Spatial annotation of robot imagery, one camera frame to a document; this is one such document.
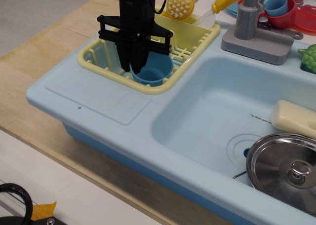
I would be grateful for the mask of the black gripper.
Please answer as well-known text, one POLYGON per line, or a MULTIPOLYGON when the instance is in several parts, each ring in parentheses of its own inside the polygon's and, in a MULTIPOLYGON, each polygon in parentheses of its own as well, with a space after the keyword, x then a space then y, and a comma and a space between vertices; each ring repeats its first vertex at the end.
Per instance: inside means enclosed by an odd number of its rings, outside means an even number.
POLYGON ((117 46, 120 65, 125 72, 130 64, 135 74, 146 65, 149 51, 164 55, 170 53, 173 33, 155 22, 156 0, 119 0, 119 16, 100 15, 99 38, 117 46))

